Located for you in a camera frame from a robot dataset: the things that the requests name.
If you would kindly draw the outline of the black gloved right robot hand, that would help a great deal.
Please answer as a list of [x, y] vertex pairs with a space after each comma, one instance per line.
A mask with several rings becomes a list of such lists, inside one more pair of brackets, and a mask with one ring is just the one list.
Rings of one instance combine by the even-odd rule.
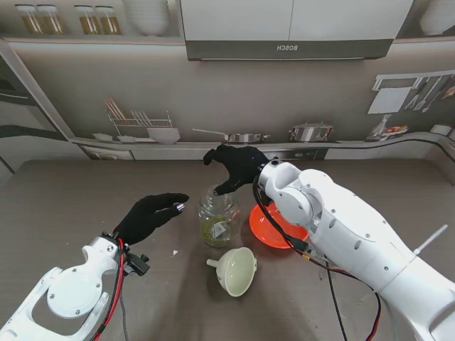
[[217, 195], [233, 193], [243, 185], [253, 184], [262, 168], [269, 163], [269, 159], [255, 147], [235, 148], [225, 144], [210, 149], [204, 155], [205, 165], [212, 161], [224, 165], [229, 173], [228, 180], [214, 189]]

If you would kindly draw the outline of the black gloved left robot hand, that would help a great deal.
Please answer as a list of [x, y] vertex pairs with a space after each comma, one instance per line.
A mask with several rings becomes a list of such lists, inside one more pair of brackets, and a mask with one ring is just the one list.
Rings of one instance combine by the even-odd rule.
[[124, 219], [113, 230], [113, 235], [129, 246], [150, 236], [183, 212], [182, 205], [189, 200], [183, 193], [147, 195], [137, 201]]

